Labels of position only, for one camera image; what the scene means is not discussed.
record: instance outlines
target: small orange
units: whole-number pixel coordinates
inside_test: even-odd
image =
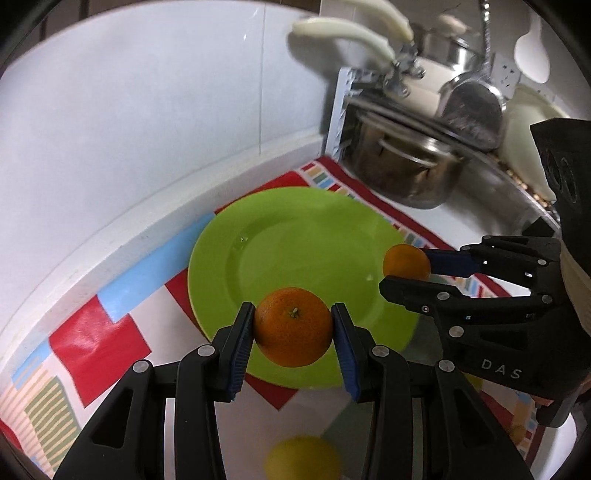
[[[399,244],[391,247],[384,256],[382,266],[384,276],[428,280],[431,275],[431,262],[420,248]]]
[[[288,287],[267,295],[255,310],[254,337],[261,352],[282,367],[304,367],[328,350],[330,310],[313,293]]]

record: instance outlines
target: stainless steel pot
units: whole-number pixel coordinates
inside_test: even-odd
[[[445,36],[443,33],[413,23],[414,42],[420,57],[450,67],[457,73],[476,70],[482,63],[482,55],[461,38]]]
[[[456,185],[464,158],[453,149],[373,112],[357,111],[358,124],[344,165],[362,182],[396,202],[431,209]]]

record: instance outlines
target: silver screw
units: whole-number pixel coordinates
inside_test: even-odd
[[[390,349],[384,345],[376,345],[371,351],[375,356],[388,356],[390,354]]]
[[[199,356],[212,356],[216,352],[216,349],[213,345],[202,345],[197,349],[197,354]]]
[[[142,374],[149,367],[150,367],[150,364],[146,360],[140,360],[140,361],[134,363],[134,372],[137,374]]]
[[[451,360],[439,360],[439,368],[444,372],[453,372],[456,369],[456,366]]]
[[[450,337],[460,338],[462,335],[464,335],[464,329],[459,325],[456,325],[455,327],[449,329]]]

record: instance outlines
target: white spoon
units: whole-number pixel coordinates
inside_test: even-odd
[[[546,83],[550,78],[550,60],[542,43],[542,19],[533,10],[530,14],[530,31],[515,43],[515,63],[526,77]]]

